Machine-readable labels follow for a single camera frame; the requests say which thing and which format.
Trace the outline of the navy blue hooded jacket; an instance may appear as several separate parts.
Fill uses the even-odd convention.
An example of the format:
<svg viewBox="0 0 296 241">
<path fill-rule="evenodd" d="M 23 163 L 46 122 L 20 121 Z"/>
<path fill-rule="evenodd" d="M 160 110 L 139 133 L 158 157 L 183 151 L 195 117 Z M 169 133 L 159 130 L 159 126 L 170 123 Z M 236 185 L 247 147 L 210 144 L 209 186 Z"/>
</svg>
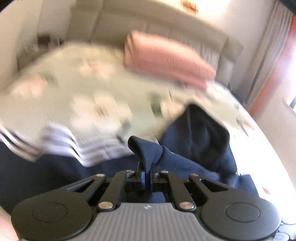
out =
<svg viewBox="0 0 296 241">
<path fill-rule="evenodd" d="M 189 104 L 158 143 L 132 136 L 128 140 L 132 155 L 93 167 L 83 167 L 74 158 L 56 155 L 44 155 L 32 163 L 1 144 L 1 206 L 10 213 L 18 203 L 32 196 L 99 173 L 111 178 L 119 171 L 136 169 L 139 162 L 146 170 L 155 164 L 157 170 L 174 172 L 181 178 L 196 173 L 257 195 L 251 176 L 237 174 L 229 139 L 224 127 L 199 106 Z"/>
</svg>

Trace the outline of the floral green quilted bedspread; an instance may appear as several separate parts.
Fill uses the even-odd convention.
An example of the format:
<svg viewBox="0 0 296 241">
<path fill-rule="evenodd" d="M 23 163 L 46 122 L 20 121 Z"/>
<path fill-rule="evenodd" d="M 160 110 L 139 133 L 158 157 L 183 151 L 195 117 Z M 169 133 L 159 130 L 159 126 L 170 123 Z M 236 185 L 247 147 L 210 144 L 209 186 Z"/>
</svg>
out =
<svg viewBox="0 0 296 241">
<path fill-rule="evenodd" d="M 128 71 L 124 52 L 68 43 L 26 67 L 1 92 L 1 142 L 29 161 L 45 153 L 86 167 L 128 153 L 137 136 L 160 143 L 190 103 L 230 134 L 238 174 L 264 187 L 290 178 L 275 150 L 242 105 L 217 82 L 200 90 Z"/>
</svg>

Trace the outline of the folded pink blanket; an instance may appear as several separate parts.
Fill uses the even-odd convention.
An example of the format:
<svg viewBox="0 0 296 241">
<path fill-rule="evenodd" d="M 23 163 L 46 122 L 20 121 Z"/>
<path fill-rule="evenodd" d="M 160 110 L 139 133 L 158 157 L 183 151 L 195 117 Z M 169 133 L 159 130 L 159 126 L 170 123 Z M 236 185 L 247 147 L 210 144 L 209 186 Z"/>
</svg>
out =
<svg viewBox="0 0 296 241">
<path fill-rule="evenodd" d="M 201 89 L 216 77 L 215 68 L 191 47 L 158 35 L 132 31 L 125 40 L 125 67 L 170 78 Z"/>
</svg>

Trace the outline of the beige padded leather headboard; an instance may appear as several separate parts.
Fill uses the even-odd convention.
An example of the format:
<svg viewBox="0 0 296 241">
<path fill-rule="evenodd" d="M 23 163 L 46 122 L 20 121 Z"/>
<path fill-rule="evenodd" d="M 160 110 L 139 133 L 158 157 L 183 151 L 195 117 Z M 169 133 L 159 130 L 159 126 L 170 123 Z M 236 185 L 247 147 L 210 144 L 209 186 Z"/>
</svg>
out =
<svg viewBox="0 0 296 241">
<path fill-rule="evenodd" d="M 123 46 L 132 30 L 160 35 L 194 48 L 227 86 L 242 52 L 238 40 L 161 1 L 77 1 L 71 9 L 67 40 Z"/>
</svg>

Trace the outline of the grey window curtain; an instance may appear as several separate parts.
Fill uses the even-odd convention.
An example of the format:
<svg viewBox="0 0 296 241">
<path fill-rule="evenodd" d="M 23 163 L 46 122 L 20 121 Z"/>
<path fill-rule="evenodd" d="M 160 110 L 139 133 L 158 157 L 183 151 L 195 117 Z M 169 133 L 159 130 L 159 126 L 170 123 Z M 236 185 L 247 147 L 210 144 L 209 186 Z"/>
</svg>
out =
<svg viewBox="0 0 296 241">
<path fill-rule="evenodd" d="M 244 102 L 247 108 L 255 104 L 272 75 L 287 42 L 291 24 L 292 12 L 280 1 L 276 1 L 259 49 L 245 74 L 250 83 Z"/>
</svg>

